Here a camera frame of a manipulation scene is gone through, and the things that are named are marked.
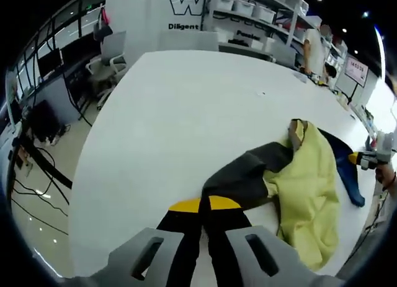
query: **person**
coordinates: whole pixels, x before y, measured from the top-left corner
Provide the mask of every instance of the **person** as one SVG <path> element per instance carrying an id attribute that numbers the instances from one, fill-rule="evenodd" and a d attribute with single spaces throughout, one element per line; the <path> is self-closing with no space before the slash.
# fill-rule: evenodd
<path id="1" fill-rule="evenodd" d="M 303 44 L 303 68 L 306 74 L 315 73 L 319 76 L 324 74 L 324 64 L 326 57 L 326 47 L 323 44 L 323 37 L 331 34 L 328 25 L 320 26 L 317 29 L 308 29 L 305 34 Z"/>
<path id="2" fill-rule="evenodd" d="M 382 164 L 375 170 L 378 182 L 387 190 L 393 201 L 397 201 L 397 181 L 396 172 L 389 164 Z"/>
<path id="3" fill-rule="evenodd" d="M 327 84 L 329 82 L 329 78 L 335 78 L 337 74 L 336 68 L 328 63 L 324 64 L 323 70 L 323 78 L 324 82 Z"/>

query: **white wall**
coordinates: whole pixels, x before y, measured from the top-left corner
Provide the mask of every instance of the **white wall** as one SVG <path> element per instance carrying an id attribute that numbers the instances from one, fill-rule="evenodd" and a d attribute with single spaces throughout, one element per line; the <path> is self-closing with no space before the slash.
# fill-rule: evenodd
<path id="1" fill-rule="evenodd" d="M 339 75 L 339 78 L 336 81 L 335 88 L 343 91 L 343 93 L 345 93 L 346 95 L 351 96 L 353 93 L 354 87 L 356 85 L 356 82 L 345 74 L 347 57 L 349 57 L 349 56 L 353 57 L 352 55 L 347 54 L 346 61 L 344 63 L 342 71 Z M 364 86 L 364 88 L 360 85 L 357 87 L 357 90 L 356 90 L 356 92 L 353 96 L 353 99 L 352 99 L 352 104 L 366 106 L 366 104 L 368 103 L 368 100 L 370 99 L 370 97 L 372 95 L 373 90 L 377 86 L 377 83 L 378 83 L 378 77 L 371 70 L 368 70 L 368 76 L 367 76 L 367 81 L 365 83 L 365 86 Z"/>
<path id="2" fill-rule="evenodd" d="M 112 30 L 127 31 L 124 50 L 127 65 L 132 66 L 145 52 L 154 51 L 159 32 L 168 30 L 169 24 L 199 26 L 201 16 L 197 15 L 197 9 L 202 8 L 202 1 L 184 0 L 180 7 L 170 0 L 106 0 Z M 186 12 L 175 14 L 175 9 Z"/>

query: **black ceiling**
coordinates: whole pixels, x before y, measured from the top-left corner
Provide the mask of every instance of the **black ceiling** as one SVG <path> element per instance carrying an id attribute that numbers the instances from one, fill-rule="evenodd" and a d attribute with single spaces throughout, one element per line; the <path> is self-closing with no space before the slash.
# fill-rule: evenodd
<path id="1" fill-rule="evenodd" d="M 3 0 L 2 18 L 7 36 L 3 36 L 1 68 L 10 65 L 21 49 L 27 44 L 35 31 L 70 0 Z M 396 58 L 397 36 L 393 36 L 396 28 L 394 20 L 393 0 L 305 0 L 310 5 L 310 14 L 317 14 L 329 24 L 335 35 L 345 40 L 350 52 L 357 50 L 357 57 L 367 63 L 375 73 L 380 72 L 380 55 L 378 43 L 373 29 L 376 24 L 385 36 L 388 72 L 397 75 Z M 364 11 L 370 11 L 370 17 L 363 19 Z"/>

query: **office chair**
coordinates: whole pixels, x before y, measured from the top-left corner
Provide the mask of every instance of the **office chair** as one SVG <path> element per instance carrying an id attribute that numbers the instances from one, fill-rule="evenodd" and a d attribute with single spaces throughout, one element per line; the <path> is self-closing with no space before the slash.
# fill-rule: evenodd
<path id="1" fill-rule="evenodd" d="M 110 86 L 117 84 L 127 71 L 127 64 L 124 60 L 125 33 L 111 34 L 104 38 L 100 46 L 101 55 L 93 58 L 86 65 L 91 73 L 89 81 L 92 83 L 94 95 L 101 92 L 103 83 Z"/>
<path id="2" fill-rule="evenodd" d="M 218 34 L 198 30 L 165 30 L 158 38 L 158 51 L 208 50 L 219 51 Z"/>

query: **floor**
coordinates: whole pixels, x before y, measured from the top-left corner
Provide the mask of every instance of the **floor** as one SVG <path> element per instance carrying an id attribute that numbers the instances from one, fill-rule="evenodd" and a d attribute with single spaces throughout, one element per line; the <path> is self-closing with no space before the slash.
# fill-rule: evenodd
<path id="1" fill-rule="evenodd" d="M 95 105 L 85 112 L 85 117 L 93 123 L 98 111 Z M 83 149 L 84 142 L 91 127 L 82 119 L 73 123 L 70 130 L 60 138 L 55 146 L 45 146 L 44 148 L 55 159 L 56 168 L 67 178 L 73 180 L 74 172 Z M 33 169 L 26 177 L 26 168 L 15 168 L 16 179 L 26 187 L 42 193 L 50 183 L 49 178 L 34 163 Z M 70 199 L 71 190 L 58 183 L 66 198 Z M 19 192 L 28 192 L 16 182 L 15 189 Z M 15 202 L 12 202 L 12 212 L 17 225 L 20 228 L 28 246 L 32 249 L 33 256 L 48 269 L 55 277 L 70 278 L 73 276 L 72 261 L 69 256 L 68 241 L 68 204 L 61 196 L 54 185 L 51 185 L 49 191 L 44 195 L 47 201 L 55 207 L 63 210 L 66 216 L 60 211 L 52 208 L 48 203 L 40 200 L 35 195 L 19 195 L 16 192 L 12 194 L 12 199 L 20 206 L 27 210 L 31 215 L 22 210 Z M 37 217 L 59 230 L 53 229 L 49 225 L 34 218 Z"/>

